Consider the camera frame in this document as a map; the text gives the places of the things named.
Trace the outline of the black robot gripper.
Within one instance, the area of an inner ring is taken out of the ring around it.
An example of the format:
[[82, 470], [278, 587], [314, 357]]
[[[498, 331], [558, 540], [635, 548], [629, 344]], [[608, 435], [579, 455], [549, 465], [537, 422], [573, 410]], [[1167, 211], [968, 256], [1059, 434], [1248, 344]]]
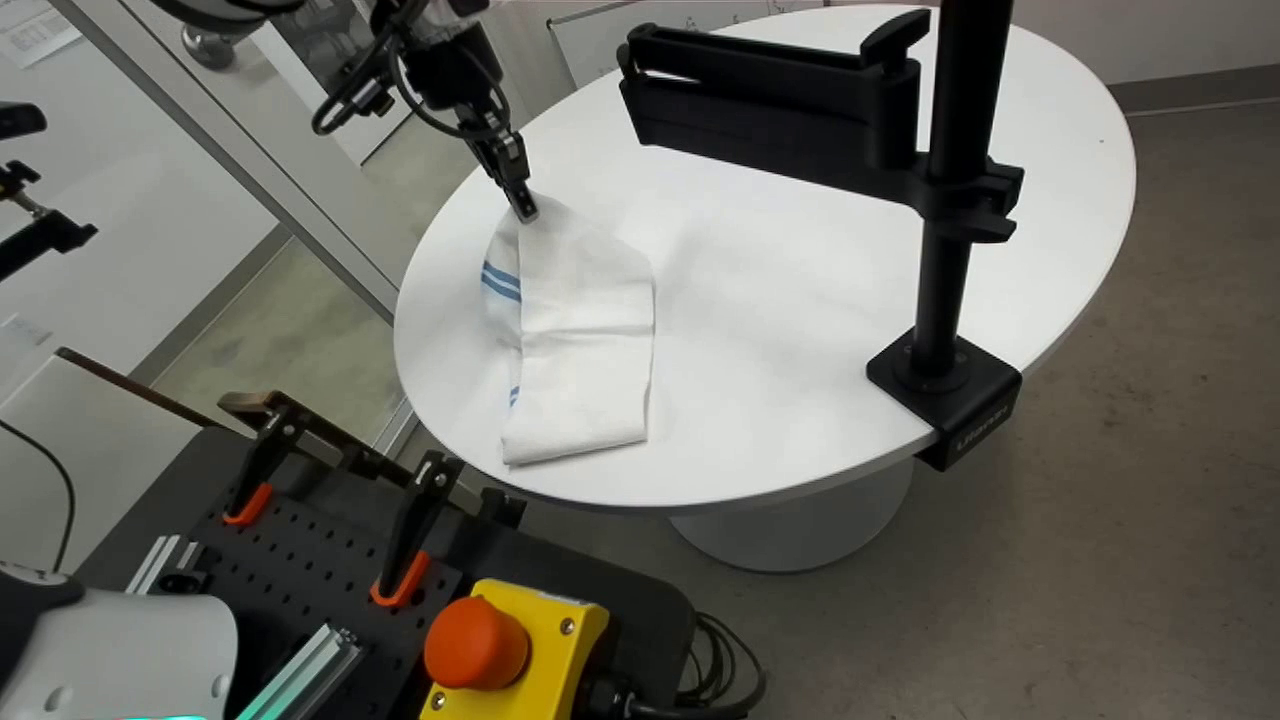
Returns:
[[484, 37], [490, 0], [396, 0], [400, 59], [409, 88], [432, 107], [453, 113], [482, 170], [510, 188], [521, 221], [539, 211], [527, 188], [525, 136], [511, 130], [511, 107], [500, 88], [504, 67]]

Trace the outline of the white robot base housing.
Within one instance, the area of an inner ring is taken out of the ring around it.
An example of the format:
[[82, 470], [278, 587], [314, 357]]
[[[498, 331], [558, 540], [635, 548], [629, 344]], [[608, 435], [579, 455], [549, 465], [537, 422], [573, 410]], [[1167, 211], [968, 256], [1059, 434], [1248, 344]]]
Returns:
[[0, 720], [224, 720], [235, 654], [224, 599], [0, 574]]

